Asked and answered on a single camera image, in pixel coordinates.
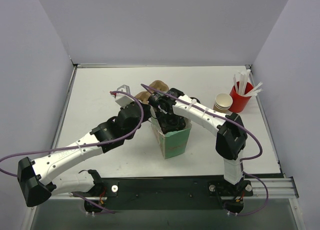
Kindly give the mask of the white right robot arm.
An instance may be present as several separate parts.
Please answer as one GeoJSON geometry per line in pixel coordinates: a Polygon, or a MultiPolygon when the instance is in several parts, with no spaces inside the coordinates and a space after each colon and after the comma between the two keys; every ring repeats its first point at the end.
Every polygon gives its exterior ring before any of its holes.
{"type": "Polygon", "coordinates": [[[241,158],[248,135],[238,114],[217,112],[176,88],[165,93],[155,91],[148,103],[162,124],[172,127],[169,121],[173,118],[185,118],[212,133],[216,137],[215,150],[224,160],[223,178],[233,185],[241,181],[244,175],[241,158]]]}

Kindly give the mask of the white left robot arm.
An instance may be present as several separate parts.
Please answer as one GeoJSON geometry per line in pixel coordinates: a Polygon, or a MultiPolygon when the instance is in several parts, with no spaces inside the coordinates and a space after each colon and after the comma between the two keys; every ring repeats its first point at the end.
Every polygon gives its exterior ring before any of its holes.
{"type": "Polygon", "coordinates": [[[106,186],[96,170],[75,174],[66,171],[79,163],[122,146],[134,137],[139,122],[151,117],[147,104],[131,102],[118,115],[99,124],[84,137],[70,144],[68,150],[55,151],[44,157],[25,157],[18,162],[17,180],[28,207],[38,206],[52,195],[79,192],[90,197],[101,195],[106,186]]]}

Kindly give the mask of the green paper takeout bag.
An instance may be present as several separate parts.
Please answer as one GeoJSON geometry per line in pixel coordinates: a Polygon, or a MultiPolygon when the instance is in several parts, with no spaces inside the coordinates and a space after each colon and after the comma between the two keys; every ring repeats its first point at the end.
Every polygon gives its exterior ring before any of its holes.
{"type": "Polygon", "coordinates": [[[177,115],[166,115],[151,109],[151,127],[164,159],[181,155],[185,152],[191,121],[177,115]]]}

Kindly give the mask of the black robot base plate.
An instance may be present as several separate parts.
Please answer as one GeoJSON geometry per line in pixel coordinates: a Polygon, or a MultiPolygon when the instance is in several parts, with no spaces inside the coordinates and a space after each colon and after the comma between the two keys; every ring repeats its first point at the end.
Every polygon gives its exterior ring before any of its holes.
{"type": "Polygon", "coordinates": [[[253,196],[251,182],[232,185],[221,175],[102,178],[96,191],[81,192],[112,211],[124,210],[218,210],[234,201],[242,210],[243,197],[253,196]]]}

